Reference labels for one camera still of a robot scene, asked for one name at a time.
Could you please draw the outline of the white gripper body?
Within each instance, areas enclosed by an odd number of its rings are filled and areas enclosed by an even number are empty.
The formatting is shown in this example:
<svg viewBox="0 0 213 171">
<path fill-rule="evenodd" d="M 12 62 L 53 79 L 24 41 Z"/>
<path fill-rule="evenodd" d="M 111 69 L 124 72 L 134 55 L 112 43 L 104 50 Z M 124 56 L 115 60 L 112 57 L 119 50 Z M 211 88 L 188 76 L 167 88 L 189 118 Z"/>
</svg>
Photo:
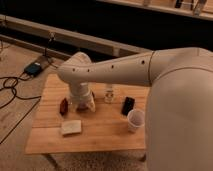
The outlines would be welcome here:
<svg viewBox="0 0 213 171">
<path fill-rule="evenodd" d="M 89 110 L 96 110 L 94 97 L 88 83 L 75 83 L 69 85 L 71 109 L 77 111 L 79 104 L 86 104 Z"/>
</svg>

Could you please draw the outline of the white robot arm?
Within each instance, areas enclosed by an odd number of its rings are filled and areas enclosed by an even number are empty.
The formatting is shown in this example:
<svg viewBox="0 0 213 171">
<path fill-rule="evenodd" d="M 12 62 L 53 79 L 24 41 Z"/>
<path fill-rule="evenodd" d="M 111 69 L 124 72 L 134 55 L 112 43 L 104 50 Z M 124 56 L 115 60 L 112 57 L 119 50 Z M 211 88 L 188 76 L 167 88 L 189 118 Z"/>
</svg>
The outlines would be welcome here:
<svg viewBox="0 0 213 171">
<path fill-rule="evenodd" d="M 97 63 L 77 52 L 58 76 L 76 101 L 88 98 L 90 82 L 149 87 L 148 171 L 213 171 L 213 52 L 178 48 Z"/>
</svg>

